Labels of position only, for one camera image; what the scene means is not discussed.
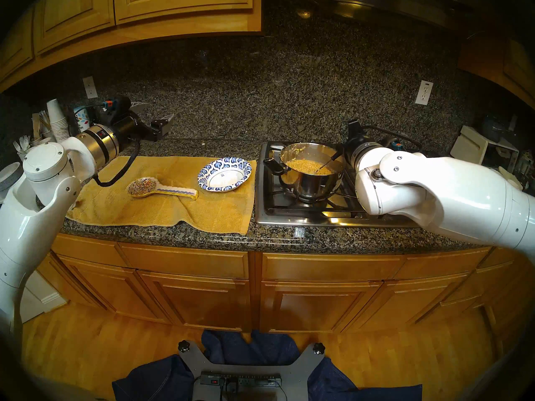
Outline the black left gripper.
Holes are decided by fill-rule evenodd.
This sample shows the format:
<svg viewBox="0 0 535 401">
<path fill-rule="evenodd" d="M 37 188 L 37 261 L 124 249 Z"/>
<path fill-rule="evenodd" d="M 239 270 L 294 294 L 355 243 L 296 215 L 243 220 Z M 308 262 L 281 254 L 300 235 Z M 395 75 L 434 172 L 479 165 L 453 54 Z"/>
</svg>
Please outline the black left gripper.
<svg viewBox="0 0 535 401">
<path fill-rule="evenodd" d="M 132 102 L 131 111 L 143 111 L 149 103 Z M 119 150 L 125 150 L 135 141 L 157 142 L 163 139 L 175 124 L 175 114 L 168 114 L 145 124 L 139 116 L 129 111 L 117 118 L 117 140 Z"/>
</svg>

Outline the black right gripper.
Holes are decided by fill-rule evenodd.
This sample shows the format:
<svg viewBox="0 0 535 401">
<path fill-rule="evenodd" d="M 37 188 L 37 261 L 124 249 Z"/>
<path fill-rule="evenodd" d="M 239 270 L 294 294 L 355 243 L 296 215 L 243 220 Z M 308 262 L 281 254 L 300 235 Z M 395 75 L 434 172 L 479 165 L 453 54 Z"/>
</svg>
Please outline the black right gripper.
<svg viewBox="0 0 535 401">
<path fill-rule="evenodd" d="M 343 154 L 340 155 L 339 161 L 351 162 L 354 152 L 357 151 L 361 145 L 369 143 L 372 143 L 372 138 L 367 136 L 357 119 L 351 119 L 348 122 L 348 138 L 345 144 L 341 144 L 339 147 L 339 151 Z"/>
</svg>

